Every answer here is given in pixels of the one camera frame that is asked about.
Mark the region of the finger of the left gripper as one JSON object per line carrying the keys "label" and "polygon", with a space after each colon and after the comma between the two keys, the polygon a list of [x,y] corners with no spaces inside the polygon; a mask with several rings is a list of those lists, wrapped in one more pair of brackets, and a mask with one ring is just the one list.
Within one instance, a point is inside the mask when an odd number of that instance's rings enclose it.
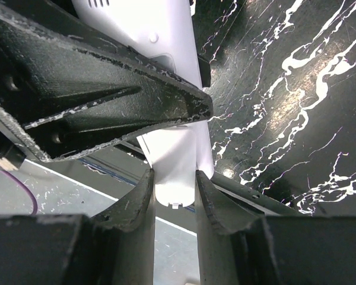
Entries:
{"label": "finger of the left gripper", "polygon": [[75,17],[0,16],[0,148],[55,159],[212,113],[209,95]]}
{"label": "finger of the left gripper", "polygon": [[209,62],[197,53],[195,35],[193,31],[192,16],[195,14],[196,1],[189,1],[189,59],[190,82],[197,88],[209,87],[211,85],[211,68]]}

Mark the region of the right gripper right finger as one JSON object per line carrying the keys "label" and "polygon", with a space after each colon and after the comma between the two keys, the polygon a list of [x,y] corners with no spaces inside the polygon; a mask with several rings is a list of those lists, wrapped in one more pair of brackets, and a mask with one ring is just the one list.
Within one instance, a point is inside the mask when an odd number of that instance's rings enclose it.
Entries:
{"label": "right gripper right finger", "polygon": [[202,284],[356,284],[356,217],[260,214],[196,185]]}

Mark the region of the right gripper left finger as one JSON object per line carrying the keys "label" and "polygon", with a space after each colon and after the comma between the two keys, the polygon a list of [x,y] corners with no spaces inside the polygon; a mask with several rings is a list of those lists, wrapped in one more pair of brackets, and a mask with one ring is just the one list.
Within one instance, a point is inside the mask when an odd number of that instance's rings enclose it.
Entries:
{"label": "right gripper left finger", "polygon": [[149,169],[93,217],[0,215],[0,284],[152,284],[154,241]]}

